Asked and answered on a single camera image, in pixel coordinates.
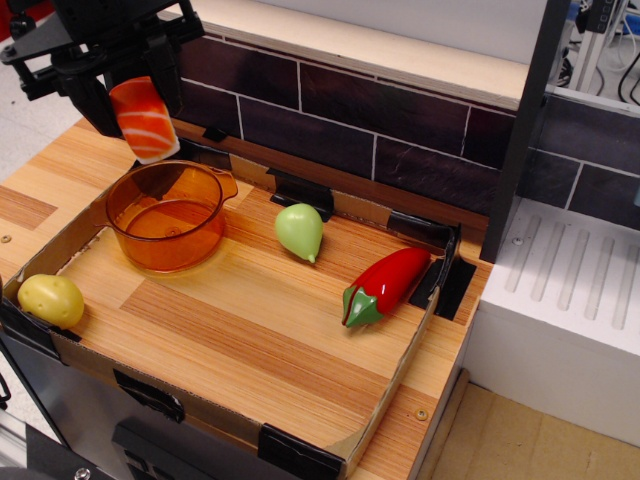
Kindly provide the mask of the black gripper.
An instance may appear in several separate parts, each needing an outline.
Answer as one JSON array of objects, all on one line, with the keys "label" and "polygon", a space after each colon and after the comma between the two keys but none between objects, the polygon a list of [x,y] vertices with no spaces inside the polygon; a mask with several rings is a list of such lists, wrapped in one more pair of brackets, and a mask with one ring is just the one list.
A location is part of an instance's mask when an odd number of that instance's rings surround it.
[{"label": "black gripper", "polygon": [[[9,1],[16,13],[35,1]],[[55,1],[54,12],[1,49],[27,97],[68,97],[102,135],[122,136],[108,91],[149,76],[169,113],[183,108],[177,54],[204,34],[189,1]]]}]

